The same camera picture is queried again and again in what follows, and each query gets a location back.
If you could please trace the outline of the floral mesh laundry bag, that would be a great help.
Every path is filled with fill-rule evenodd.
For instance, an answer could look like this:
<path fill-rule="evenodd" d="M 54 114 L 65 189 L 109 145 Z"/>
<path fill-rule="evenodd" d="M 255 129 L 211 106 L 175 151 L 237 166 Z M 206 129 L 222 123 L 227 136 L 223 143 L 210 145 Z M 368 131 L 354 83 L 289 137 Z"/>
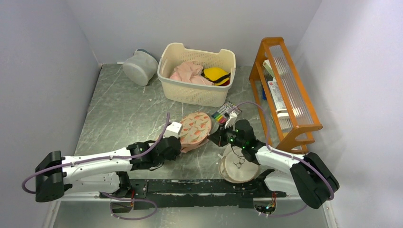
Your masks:
<path fill-rule="evenodd" d="M 179 123 L 182 125 L 179 134 L 181 153 L 187 153 L 205 145 L 209 140 L 212 122 L 208 114 L 195 112 L 183 117 Z"/>

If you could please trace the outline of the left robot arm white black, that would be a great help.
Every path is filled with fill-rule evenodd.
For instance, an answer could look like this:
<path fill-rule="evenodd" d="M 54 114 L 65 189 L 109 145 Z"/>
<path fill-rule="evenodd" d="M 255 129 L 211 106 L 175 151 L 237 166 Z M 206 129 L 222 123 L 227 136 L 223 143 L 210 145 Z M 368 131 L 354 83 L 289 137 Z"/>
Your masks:
<path fill-rule="evenodd" d="M 35 168 L 35 201 L 50 202 L 79 192 L 105 192 L 124 198 L 131 193 L 128 173 L 152 170 L 181 152 L 178 133 L 159 141 L 135 142 L 121 149 L 86 156 L 50 152 Z"/>

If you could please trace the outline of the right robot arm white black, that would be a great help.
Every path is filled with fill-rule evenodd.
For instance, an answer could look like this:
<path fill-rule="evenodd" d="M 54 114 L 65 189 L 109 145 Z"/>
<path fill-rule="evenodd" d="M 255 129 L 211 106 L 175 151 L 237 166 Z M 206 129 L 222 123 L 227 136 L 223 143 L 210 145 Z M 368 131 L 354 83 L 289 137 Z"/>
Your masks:
<path fill-rule="evenodd" d="M 296 155 L 273 148 L 256 139 L 247 120 L 238 120 L 228 128 L 220 124 L 208 139 L 219 147 L 238 147 L 244 159 L 268 167 L 256 185 L 258 194 L 263 197 L 272 192 L 288 193 L 318 209 L 326 201 L 333 200 L 340 188 L 337 179 L 316 153 Z"/>

